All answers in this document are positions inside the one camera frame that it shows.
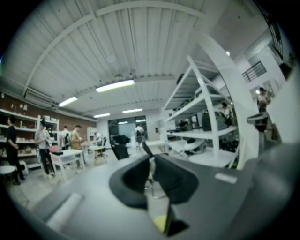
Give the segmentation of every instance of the air vent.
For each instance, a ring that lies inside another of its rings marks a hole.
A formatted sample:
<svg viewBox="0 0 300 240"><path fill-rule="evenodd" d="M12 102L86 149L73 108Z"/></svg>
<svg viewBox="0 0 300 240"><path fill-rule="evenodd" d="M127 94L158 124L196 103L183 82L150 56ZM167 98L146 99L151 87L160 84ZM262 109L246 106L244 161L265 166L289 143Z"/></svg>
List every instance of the air vent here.
<svg viewBox="0 0 300 240"><path fill-rule="evenodd" d="M27 89L25 99L42 107L51 107L54 104L49 96L38 93L36 91L32 91L30 89Z"/></svg>

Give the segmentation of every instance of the black shirt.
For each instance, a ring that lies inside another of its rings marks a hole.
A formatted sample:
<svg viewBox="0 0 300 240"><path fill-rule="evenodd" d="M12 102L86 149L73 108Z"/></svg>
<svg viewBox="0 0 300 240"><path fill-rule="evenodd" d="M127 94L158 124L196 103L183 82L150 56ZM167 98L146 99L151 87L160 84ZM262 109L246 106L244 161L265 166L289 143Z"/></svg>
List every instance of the black shirt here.
<svg viewBox="0 0 300 240"><path fill-rule="evenodd" d="M6 133L6 141L7 141L7 150L9 151L16 151L16 149L9 144L9 140L11 140L14 144L15 144L15 141L17 139L17 130L15 129L14 126L9 126L8 129L7 129L7 133Z"/></svg>

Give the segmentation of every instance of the yellow object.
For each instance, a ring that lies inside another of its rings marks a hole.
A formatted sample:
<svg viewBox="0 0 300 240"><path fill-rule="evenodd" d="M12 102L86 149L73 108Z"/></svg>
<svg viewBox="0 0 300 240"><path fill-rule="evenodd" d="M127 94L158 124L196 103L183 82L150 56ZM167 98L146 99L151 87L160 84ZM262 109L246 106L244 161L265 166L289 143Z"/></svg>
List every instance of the yellow object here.
<svg viewBox="0 0 300 240"><path fill-rule="evenodd" d="M165 224L167 222L167 215L161 215L158 216L155 220L154 220L154 224L155 226L160 230L160 232L164 232L165 231Z"/></svg>

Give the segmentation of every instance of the black seat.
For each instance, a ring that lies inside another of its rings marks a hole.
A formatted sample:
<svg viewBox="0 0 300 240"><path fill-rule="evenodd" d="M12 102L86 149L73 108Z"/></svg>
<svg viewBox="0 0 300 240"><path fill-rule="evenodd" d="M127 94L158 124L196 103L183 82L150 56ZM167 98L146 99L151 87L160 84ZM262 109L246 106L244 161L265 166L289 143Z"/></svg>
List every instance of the black seat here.
<svg viewBox="0 0 300 240"><path fill-rule="evenodd" d="M116 155L118 160L129 157L127 147L125 144L112 145L112 151Z"/></svg>
<svg viewBox="0 0 300 240"><path fill-rule="evenodd" d="M113 194L128 207L147 209L144 187L149 168L149 156L143 156L116 171L109 179Z"/></svg>
<svg viewBox="0 0 300 240"><path fill-rule="evenodd" d="M171 204L184 203L196 191L198 179L167 159L167 155L155 155L154 180L159 182Z"/></svg>

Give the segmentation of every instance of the jeans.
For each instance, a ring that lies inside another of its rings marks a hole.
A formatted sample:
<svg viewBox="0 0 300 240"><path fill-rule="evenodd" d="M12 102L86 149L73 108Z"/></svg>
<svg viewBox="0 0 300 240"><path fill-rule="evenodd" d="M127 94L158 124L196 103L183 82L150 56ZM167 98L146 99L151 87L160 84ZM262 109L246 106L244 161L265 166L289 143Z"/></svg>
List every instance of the jeans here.
<svg viewBox="0 0 300 240"><path fill-rule="evenodd" d="M46 174L47 175L49 174L46 158L48 159L48 161L51 165L52 171L54 172L53 163L52 163L52 160L51 160L51 156L49 154L49 150L48 149L40 149L39 154L41 156L41 161L42 161L42 164L44 166L44 170L45 170Z"/></svg>

